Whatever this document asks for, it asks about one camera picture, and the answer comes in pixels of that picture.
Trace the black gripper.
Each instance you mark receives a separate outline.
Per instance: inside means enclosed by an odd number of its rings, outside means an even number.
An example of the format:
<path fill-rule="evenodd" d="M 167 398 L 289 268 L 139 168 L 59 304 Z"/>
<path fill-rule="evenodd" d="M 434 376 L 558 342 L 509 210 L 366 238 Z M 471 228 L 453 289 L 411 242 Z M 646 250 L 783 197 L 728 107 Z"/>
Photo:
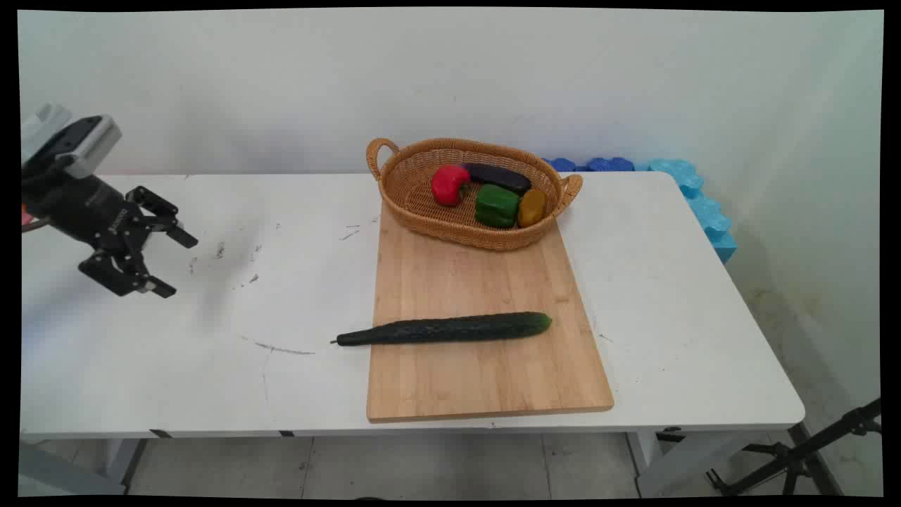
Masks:
<path fill-rule="evenodd" d="M 117 296 L 152 292 L 170 298 L 177 289 L 149 273 L 144 249 L 149 235 L 164 233 L 184 248 L 199 240 L 178 220 L 178 208 L 144 186 L 126 193 L 97 176 L 77 179 L 61 171 L 20 177 L 23 209 L 31 221 L 20 231 L 52 227 L 93 253 L 78 270 Z"/>

